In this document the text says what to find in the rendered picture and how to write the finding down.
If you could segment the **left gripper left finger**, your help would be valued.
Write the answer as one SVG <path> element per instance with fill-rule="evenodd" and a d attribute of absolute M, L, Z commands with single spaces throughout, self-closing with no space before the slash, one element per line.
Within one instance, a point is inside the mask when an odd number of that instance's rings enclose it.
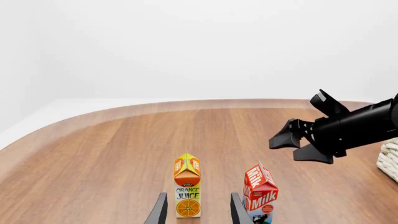
<path fill-rule="evenodd" d="M 167 219 L 167 208 L 167 194 L 162 192 L 159 194 L 159 197 L 144 224 L 165 224 Z"/>

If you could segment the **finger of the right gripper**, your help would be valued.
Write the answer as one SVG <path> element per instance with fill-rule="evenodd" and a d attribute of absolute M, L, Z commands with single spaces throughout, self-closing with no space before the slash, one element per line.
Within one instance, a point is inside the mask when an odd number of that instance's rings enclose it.
<path fill-rule="evenodd" d="M 312 144 L 296 149 L 293 152 L 294 161 L 321 162 L 333 164 L 333 156 L 320 153 Z"/>
<path fill-rule="evenodd" d="M 297 119 L 289 119 L 283 128 L 269 140 L 269 149 L 292 147 L 299 149 L 301 138 L 297 135 Z"/>

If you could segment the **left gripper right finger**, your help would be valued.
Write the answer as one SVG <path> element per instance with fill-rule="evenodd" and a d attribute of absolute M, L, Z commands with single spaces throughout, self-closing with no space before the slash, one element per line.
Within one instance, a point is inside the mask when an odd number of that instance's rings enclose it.
<path fill-rule="evenodd" d="M 253 224 L 253 221 L 243 207 L 239 194 L 236 192 L 231 194 L 230 210 L 233 224 Z"/>

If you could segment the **red milk carton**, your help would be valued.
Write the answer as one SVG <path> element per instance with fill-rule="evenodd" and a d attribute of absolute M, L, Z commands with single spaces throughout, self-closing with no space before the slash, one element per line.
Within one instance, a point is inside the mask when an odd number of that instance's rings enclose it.
<path fill-rule="evenodd" d="M 242 203 L 254 224 L 272 224 L 278 194 L 273 176 L 260 162 L 246 171 Z"/>

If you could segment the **white wicker basket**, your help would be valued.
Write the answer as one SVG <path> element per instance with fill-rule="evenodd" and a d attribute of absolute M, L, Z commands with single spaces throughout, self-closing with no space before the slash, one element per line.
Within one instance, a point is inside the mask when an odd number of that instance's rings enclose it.
<path fill-rule="evenodd" d="M 376 165 L 398 183 L 398 138 L 382 142 Z"/>

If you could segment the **orange juice carton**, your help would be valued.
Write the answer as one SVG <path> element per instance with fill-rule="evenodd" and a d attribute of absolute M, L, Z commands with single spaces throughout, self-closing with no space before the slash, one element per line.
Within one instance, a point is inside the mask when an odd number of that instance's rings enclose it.
<path fill-rule="evenodd" d="M 201 165 L 186 151 L 174 163 L 175 212 L 177 218 L 201 216 Z"/>

